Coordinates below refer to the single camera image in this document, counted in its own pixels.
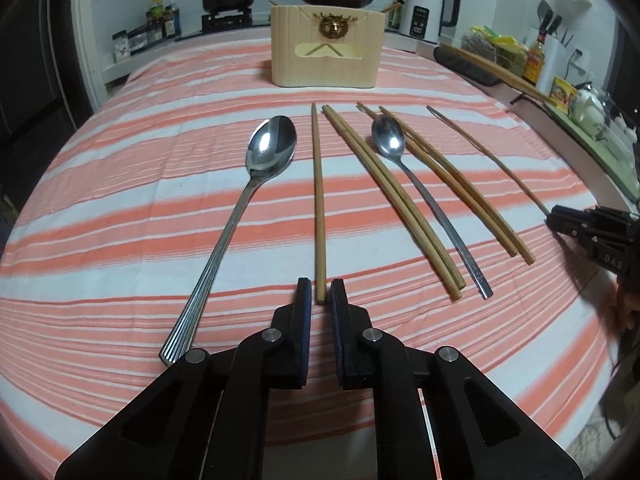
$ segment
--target table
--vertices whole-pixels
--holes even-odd
[[[373,89],[277,88],[264,40],[186,48],[132,74],[53,161],[13,230],[0,265],[0,413],[47,476],[163,370],[158,351],[247,181],[255,127],[292,117],[290,168],[245,212],[207,303],[195,344],[235,346],[268,325],[314,276],[310,103],[330,104],[361,135],[361,100],[398,113],[457,165],[537,257],[510,258],[425,166],[407,155],[491,283],[483,301],[449,239],[406,187],[468,283],[452,303],[398,215],[320,117],[329,277],[406,344],[462,351],[562,446],[588,420],[612,357],[596,308],[610,276],[545,228],[540,210],[493,163],[433,118],[430,104],[500,156],[551,208],[593,196],[516,115],[459,76],[385,49]],[[273,392],[266,479],[375,475],[372,399],[342,392],[330,316],[314,306],[308,385]]]

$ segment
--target small metal spoon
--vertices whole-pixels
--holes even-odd
[[[242,213],[255,191],[265,182],[279,175],[289,165],[296,151],[296,127],[285,116],[272,117],[254,131],[246,149],[245,164],[249,172],[247,183],[225,228],[213,249],[209,261],[198,280],[178,321],[160,350],[160,360],[166,365],[174,364],[191,349],[193,336],[202,317],[209,292],[220,268],[222,257],[242,217]]]
[[[414,173],[402,163],[402,155],[404,154],[404,133],[400,124],[393,118],[386,115],[380,115],[376,117],[371,125],[371,134],[373,140],[380,150],[380,153],[388,158],[391,162],[398,165],[402,171],[406,173],[411,182],[417,187],[418,191],[424,198],[424,201],[429,205],[436,219],[442,225],[444,231],[449,236],[454,247],[457,249],[462,261],[465,263],[466,268],[471,274],[471,278],[478,286],[478,290],[483,298],[490,298],[494,292],[491,290],[491,286],[487,282],[484,274],[478,267],[478,264],[474,260],[473,256],[469,252],[465,243],[460,238],[460,235],[456,231],[455,227],[451,224],[444,211],[440,208],[436,199],[427,191],[423,184],[418,180]]]

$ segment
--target tablecloth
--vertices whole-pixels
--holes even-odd
[[[562,446],[588,419],[611,371],[596,309],[611,278],[430,104],[500,156],[547,204],[595,204],[534,131],[434,62],[385,49],[375,88],[285,89],[270,81],[268,41],[185,48],[131,76],[66,144],[17,221],[0,266],[0,413],[52,478],[73,450],[143,390],[158,351],[247,182],[244,152],[265,118],[298,131],[292,165],[261,187],[236,231],[194,344],[235,346],[314,276],[310,104],[330,104],[363,136],[360,100],[385,105],[440,149],[500,210],[537,260],[510,258],[431,171],[405,156],[491,283],[483,301],[415,188],[389,165],[462,270],[453,303],[395,210],[320,117],[329,277],[375,326],[409,346],[462,351]],[[314,306],[308,385],[271,396],[265,477],[375,475],[370,392],[335,377],[330,316]]]

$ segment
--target wooden box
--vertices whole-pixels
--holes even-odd
[[[271,7],[271,78],[278,86],[372,88],[386,14],[321,6]]]

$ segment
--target white teapot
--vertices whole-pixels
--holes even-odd
[[[569,104],[569,118],[588,136],[594,139],[605,127],[604,107],[599,99],[587,89],[582,89]]]

